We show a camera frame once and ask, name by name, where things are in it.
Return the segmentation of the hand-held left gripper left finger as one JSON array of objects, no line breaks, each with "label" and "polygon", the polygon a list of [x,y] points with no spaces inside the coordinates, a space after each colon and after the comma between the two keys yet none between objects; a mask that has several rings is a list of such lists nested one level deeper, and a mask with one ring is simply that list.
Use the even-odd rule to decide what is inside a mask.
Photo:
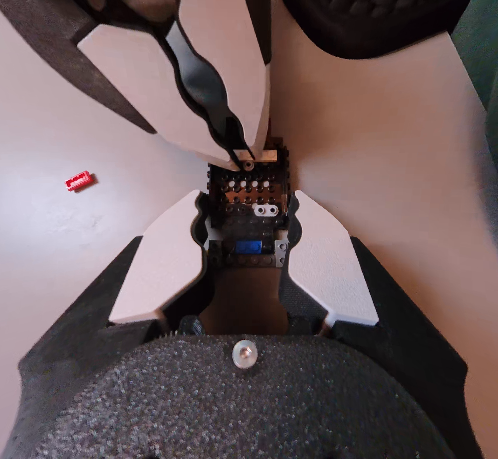
[{"label": "hand-held left gripper left finger", "polygon": [[208,239],[208,195],[191,191],[144,232],[109,315],[115,325],[164,320],[177,327],[212,301]]}]

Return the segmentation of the small red lego piece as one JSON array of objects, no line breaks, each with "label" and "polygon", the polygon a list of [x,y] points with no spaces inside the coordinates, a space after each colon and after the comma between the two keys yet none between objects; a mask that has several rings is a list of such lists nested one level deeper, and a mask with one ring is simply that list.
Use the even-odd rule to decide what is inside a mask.
[{"label": "small red lego piece", "polygon": [[96,183],[96,177],[88,170],[84,170],[65,181],[65,187],[69,192],[78,192]]}]

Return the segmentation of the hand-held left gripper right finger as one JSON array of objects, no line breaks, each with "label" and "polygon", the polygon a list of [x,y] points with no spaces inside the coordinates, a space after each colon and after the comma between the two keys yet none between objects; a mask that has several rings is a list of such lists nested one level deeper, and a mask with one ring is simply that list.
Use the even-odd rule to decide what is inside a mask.
[{"label": "hand-held left gripper right finger", "polygon": [[302,191],[289,203],[289,248],[280,278],[280,302],[291,319],[313,333],[338,321],[375,326],[379,317],[349,232]]}]

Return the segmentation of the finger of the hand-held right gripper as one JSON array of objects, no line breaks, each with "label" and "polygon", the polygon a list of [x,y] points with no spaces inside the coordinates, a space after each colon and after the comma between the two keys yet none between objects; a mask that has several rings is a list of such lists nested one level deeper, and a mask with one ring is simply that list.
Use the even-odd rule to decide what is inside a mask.
[{"label": "finger of the hand-held right gripper", "polygon": [[182,99],[174,68],[152,35],[100,24],[77,47],[168,143],[239,170],[213,140],[207,122]]},{"label": "finger of the hand-held right gripper", "polygon": [[271,0],[181,0],[179,22],[221,77],[227,105],[260,161],[269,122]]}]

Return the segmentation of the black lego car chassis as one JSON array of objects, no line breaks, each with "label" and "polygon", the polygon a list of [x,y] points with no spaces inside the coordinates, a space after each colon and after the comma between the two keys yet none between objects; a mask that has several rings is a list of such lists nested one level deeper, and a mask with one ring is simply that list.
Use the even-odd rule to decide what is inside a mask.
[{"label": "black lego car chassis", "polygon": [[291,202],[289,151],[282,137],[268,136],[244,170],[208,169],[209,265],[222,268],[281,268],[289,244]]}]

